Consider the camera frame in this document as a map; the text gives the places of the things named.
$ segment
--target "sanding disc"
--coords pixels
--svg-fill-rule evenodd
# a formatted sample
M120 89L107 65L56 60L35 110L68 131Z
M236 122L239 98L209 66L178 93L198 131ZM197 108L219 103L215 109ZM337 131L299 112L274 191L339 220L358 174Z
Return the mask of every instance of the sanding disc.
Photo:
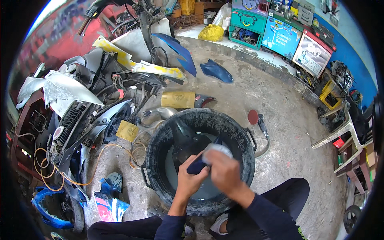
M259 114L255 110L250 110L248 113L248 121L251 125L257 124L259 121Z

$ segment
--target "dark blue sleeve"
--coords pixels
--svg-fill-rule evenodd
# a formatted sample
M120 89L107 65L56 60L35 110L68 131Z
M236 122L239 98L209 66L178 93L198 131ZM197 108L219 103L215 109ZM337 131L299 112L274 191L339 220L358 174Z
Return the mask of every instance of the dark blue sleeve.
M181 240L187 216L166 215L156 231L154 240Z
M272 240L305 239L300 226L296 226L291 215L260 195L255 194L255 198L246 211Z

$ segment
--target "spring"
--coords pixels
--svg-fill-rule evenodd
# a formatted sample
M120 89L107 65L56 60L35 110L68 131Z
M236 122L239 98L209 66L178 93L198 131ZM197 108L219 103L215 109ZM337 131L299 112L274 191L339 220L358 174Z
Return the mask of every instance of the spring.
M67 141L68 136L70 135L74 125L79 120L81 113L85 110L85 106L82 105L78 110L76 107L72 107L67 115L64 117L62 125L64 126L63 132L57 138L57 144L61 147L64 146L64 143Z

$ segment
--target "yellow plastic bag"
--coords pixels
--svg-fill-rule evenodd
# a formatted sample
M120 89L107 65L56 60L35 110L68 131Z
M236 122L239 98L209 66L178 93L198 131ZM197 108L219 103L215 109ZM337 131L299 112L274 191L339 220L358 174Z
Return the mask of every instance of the yellow plastic bag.
M216 25L208 25L199 33L199 39L207 41L221 41L223 40L224 29Z

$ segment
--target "cartoon mouse sticker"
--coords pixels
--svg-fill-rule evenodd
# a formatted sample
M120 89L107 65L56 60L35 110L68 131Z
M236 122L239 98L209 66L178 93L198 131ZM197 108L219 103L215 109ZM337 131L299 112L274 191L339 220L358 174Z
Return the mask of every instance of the cartoon mouse sticker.
M239 13L240 22L243 23L244 26L255 25L257 18L255 16L250 16L247 14Z
M242 0L241 4L248 10L256 9L260 4L259 0Z

